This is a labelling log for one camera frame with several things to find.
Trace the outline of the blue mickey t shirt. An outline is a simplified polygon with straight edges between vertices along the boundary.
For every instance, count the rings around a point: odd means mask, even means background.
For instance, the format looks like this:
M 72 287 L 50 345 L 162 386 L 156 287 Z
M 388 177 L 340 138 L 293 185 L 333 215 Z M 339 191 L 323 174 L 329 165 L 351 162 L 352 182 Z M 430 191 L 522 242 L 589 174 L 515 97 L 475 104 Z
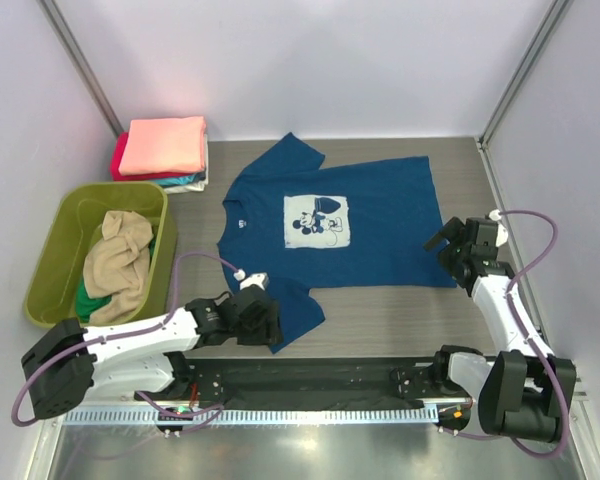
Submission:
M 455 282 L 425 243 L 442 226 L 426 156 L 326 168 L 324 154 L 285 135 L 245 167 L 224 200 L 224 274 L 265 273 L 279 303 L 278 353 L 325 320 L 315 288 Z

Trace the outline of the olive green plastic bin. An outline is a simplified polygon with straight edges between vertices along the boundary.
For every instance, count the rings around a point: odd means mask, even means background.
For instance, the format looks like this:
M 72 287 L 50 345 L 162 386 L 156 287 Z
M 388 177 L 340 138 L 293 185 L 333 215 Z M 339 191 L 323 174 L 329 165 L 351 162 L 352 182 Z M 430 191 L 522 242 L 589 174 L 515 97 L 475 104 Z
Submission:
M 81 186 L 61 201 L 24 311 L 49 329 L 69 318 L 117 326 L 166 310 L 177 227 L 150 182 Z

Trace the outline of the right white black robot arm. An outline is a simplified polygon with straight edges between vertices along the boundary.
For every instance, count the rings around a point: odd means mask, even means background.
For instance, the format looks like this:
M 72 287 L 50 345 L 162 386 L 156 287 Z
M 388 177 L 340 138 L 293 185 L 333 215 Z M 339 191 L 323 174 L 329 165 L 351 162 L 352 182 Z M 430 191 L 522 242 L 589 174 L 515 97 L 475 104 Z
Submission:
M 443 407 L 438 429 L 475 440 L 508 437 L 563 448 L 576 368 L 559 358 L 534 326 L 519 294 L 522 278 L 499 260 L 508 240 L 505 212 L 447 221 L 424 245 L 437 252 L 444 271 L 464 289 L 486 320 L 498 354 L 443 346 L 434 356 L 434 385 L 464 393 L 464 405 Z

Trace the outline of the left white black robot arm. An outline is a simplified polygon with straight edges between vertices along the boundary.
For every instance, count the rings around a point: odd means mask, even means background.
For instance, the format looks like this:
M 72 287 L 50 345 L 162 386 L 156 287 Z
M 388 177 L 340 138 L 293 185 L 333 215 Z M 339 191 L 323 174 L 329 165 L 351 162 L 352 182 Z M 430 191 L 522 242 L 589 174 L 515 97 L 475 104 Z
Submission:
M 196 299 L 167 314 L 127 324 L 85 327 L 65 319 L 21 359 L 26 378 L 12 408 L 24 399 L 36 421 L 52 419 L 85 400 L 155 395 L 182 397 L 194 383 L 184 357 L 191 350 L 235 339 L 242 346 L 274 346 L 282 339 L 279 304 L 252 285 L 223 301 Z

